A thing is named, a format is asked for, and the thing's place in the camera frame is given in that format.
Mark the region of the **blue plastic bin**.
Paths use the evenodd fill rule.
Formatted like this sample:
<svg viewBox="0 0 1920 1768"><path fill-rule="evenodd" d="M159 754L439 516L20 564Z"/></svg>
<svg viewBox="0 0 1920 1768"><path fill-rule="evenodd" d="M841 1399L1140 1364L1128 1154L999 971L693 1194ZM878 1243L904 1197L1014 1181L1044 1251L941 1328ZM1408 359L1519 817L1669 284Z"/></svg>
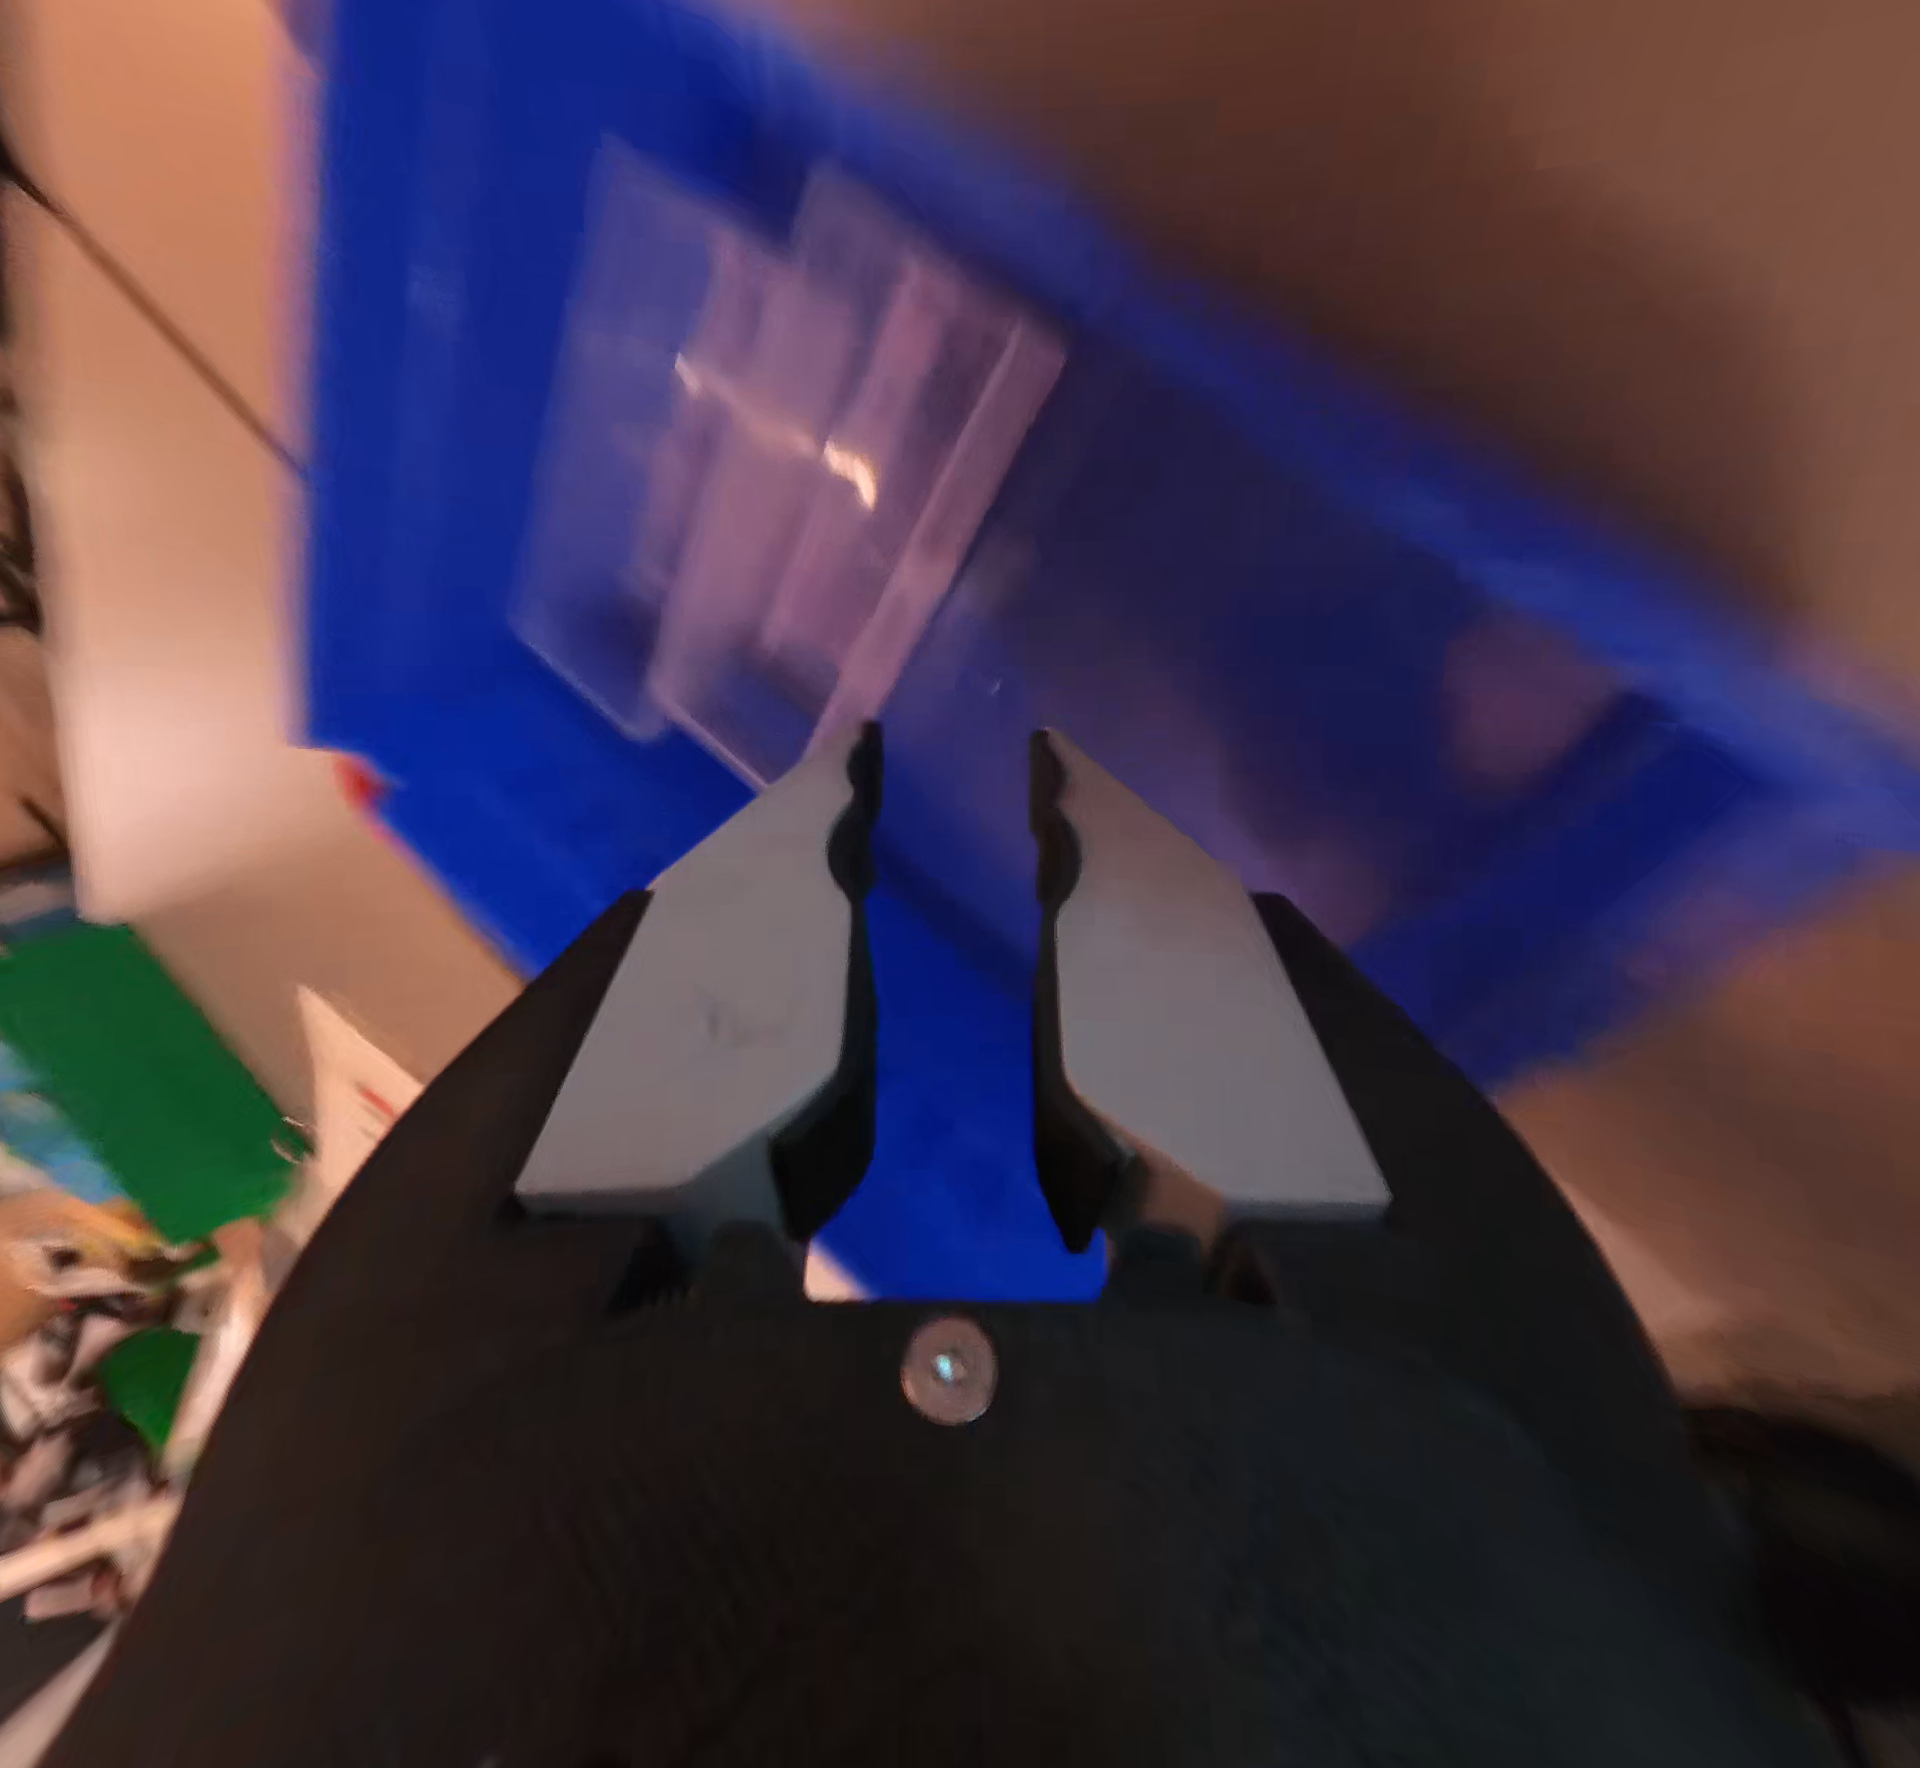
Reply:
<svg viewBox="0 0 1920 1768"><path fill-rule="evenodd" d="M324 59L308 720L527 971L752 786L671 720L628 740L508 620L602 140L777 244L845 171L1066 342L876 716L881 1146L827 1230L866 1285L1091 1293L1015 1169L1034 728L1297 901L1490 1088L1915 860L1915 747L1716 602L754 23L331 0Z"/></svg>

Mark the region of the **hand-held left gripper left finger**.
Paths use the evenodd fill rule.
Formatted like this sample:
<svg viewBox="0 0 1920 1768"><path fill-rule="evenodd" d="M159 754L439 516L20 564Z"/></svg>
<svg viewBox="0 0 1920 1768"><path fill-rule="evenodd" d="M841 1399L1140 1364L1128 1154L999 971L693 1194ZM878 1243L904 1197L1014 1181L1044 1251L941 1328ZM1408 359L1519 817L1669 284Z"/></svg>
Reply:
<svg viewBox="0 0 1920 1768"><path fill-rule="evenodd" d="M876 1146L866 897L876 720L835 731L645 891L515 1177L542 1214L645 1216L676 1244L809 1244Z"/></svg>

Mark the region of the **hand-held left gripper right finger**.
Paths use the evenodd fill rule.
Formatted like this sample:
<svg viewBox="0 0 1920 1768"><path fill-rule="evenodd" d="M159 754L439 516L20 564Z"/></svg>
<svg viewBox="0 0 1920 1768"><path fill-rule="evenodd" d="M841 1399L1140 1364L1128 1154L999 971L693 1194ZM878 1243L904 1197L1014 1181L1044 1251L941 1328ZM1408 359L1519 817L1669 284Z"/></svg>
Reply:
<svg viewBox="0 0 1920 1768"><path fill-rule="evenodd" d="M1392 1194L1252 893L1057 730L1029 741L1033 1150L1068 1253L1377 1224Z"/></svg>

